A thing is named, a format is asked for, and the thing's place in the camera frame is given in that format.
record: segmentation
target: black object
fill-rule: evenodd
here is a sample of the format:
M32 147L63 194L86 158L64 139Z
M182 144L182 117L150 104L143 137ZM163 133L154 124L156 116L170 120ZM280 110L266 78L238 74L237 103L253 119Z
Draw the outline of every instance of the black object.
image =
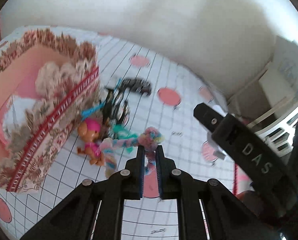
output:
M116 124L120 124L120 125L124 124L124 125L126 125L128 123L128 121L129 121L129 118L128 118L127 122L124 123L124 120L129 115L128 101L127 100L124 101L121 115L119 115L119 109L120 109L120 104L116 108L116 112L114 114L114 116L116 118Z
M113 111L113 93L114 90L107 88L108 94L105 100L105 105L102 108L102 124L105 125L112 118Z
M97 183L84 180L21 240L89 240L100 200L93 240L119 240L124 200L142 197L144 157L139 146L137 157L127 161L125 170ZM160 197L177 199L179 239L207 239L200 201L213 240L280 239L218 180L204 182L178 170L173 160L165 158L162 146L156 149L156 167Z
M293 150L285 166L281 159L248 128L228 114L222 117L205 104L194 117L212 132L212 139L247 173L252 186L270 210L262 221L281 228L286 239L298 239L298 123Z
M142 78L125 78L120 84L120 89L129 88L131 92L139 93L145 96L151 95L151 84Z
M120 239L124 200L142 197L144 164L144 148L139 147L137 157L127 161L125 173L97 183L84 180L21 239L89 240L100 201L93 239Z

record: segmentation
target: pink doll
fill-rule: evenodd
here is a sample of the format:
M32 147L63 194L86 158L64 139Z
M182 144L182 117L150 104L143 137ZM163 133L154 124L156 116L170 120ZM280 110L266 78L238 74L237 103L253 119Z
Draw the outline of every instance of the pink doll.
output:
M77 147L78 154L87 154L91 158L89 163L91 165L97 164L103 166L105 164L104 154L100 151L99 146L95 141L99 138L101 125L91 119L85 119L77 128L78 135L85 142L85 150L82 151Z

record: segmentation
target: decorative box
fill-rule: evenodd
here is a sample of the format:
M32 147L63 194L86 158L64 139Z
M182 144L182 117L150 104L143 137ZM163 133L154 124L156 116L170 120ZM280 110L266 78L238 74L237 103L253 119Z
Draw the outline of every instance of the decorative box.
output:
M79 122L98 100L96 48L49 29L27 31L0 57L0 188L38 190Z

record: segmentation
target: pink dot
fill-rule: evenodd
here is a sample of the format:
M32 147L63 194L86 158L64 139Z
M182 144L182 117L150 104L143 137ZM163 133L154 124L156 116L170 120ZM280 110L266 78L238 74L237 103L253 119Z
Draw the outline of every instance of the pink dot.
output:
M149 59L147 59L146 57L136 56L136 55L132 56L129 59L129 62L131 65L136 66L136 67L148 67L150 64Z
M201 147L202 156L207 162L214 162L217 160L217 157L213 155L214 152L214 148L210 146L208 141L206 141Z
M144 197L156 198L159 197L158 181L156 178L156 167L149 174L144 177Z
M12 221L12 216L9 207L6 202L0 198L0 219L6 223L10 223Z
M207 87L200 87L199 88L199 94L206 102L210 102L213 100L213 96L211 95L209 89Z
M109 35L109 33L105 33L105 32L100 32L100 33L98 33L100 36L108 36Z
M177 106L181 103L180 95L170 88L160 88L158 90L158 96L164 104L169 106Z

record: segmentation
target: metal screw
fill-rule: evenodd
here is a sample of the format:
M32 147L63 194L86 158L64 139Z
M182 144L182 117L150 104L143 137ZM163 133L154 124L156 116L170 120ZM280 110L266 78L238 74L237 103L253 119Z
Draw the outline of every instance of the metal screw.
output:
M91 183L92 183L91 179L84 179L82 181L82 185L84 185L84 186L89 186L89 185L91 185Z
M181 174L181 171L178 170L178 169L174 169L174 170L171 171L171 173L172 173L173 175L175 175L175 176L179 176L179 175Z
M130 171L129 170L122 170L122 171L120 171L120 174L122 176L128 176L130 174Z
M209 184L211 186L217 186L217 185L219 185L219 181L217 179L210 179Z

